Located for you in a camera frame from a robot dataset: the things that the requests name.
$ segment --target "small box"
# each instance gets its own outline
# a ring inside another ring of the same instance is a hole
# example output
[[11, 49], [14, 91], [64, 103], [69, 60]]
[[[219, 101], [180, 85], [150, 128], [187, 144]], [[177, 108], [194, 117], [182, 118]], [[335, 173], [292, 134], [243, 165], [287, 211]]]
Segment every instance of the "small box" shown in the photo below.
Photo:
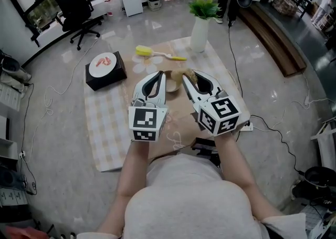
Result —
[[134, 141], [158, 141], [166, 121], [167, 108], [129, 107], [129, 128]]
[[197, 121], [214, 136], [218, 136], [236, 129], [241, 113], [233, 96], [227, 96], [200, 103]]
[[90, 88], [94, 91], [127, 78], [125, 64], [119, 54], [119, 51], [116, 51], [113, 54], [117, 58], [117, 63], [115, 64], [114, 69], [106, 76], [100, 78], [91, 76], [89, 72], [90, 64], [85, 65], [86, 84], [89, 85]]

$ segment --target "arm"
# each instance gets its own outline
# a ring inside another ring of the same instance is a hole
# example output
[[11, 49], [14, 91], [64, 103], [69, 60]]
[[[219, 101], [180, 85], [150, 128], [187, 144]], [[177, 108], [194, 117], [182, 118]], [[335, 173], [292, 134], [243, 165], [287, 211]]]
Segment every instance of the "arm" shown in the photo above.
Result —
[[148, 152], [148, 142], [131, 143], [121, 169], [116, 196], [98, 232], [122, 235], [127, 204], [139, 190], [146, 186]]
[[225, 180], [235, 183], [246, 193], [250, 200], [252, 215], [258, 220], [269, 216], [282, 216], [283, 214], [261, 193], [234, 137], [230, 133], [216, 136], [215, 143]]

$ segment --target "white vase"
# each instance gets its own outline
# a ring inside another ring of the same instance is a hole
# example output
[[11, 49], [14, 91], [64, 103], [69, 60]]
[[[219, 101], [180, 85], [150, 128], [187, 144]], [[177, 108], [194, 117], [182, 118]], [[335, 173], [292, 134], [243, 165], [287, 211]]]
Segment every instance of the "white vase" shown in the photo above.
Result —
[[190, 47], [195, 52], [205, 50], [206, 41], [208, 40], [209, 20], [196, 17], [195, 25], [191, 33]]

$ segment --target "black box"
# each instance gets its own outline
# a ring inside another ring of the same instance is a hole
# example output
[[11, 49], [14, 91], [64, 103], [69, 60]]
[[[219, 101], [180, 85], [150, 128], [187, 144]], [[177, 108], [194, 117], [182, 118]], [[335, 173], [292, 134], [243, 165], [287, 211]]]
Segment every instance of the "black box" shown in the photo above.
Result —
[[125, 64], [119, 54], [119, 51], [113, 54], [117, 58], [117, 63], [114, 69], [111, 72], [109, 72], [106, 76], [99, 78], [91, 76], [89, 72], [90, 64], [85, 65], [86, 84], [89, 85], [90, 88], [93, 89], [94, 91], [127, 78]]

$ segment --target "green plant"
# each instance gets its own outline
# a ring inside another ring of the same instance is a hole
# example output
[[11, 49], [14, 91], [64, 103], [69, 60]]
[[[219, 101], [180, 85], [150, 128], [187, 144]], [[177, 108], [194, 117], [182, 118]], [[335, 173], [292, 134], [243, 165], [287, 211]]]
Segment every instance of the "green plant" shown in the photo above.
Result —
[[190, 13], [201, 19], [217, 18], [217, 12], [220, 11], [218, 4], [213, 0], [193, 0], [189, 3]]

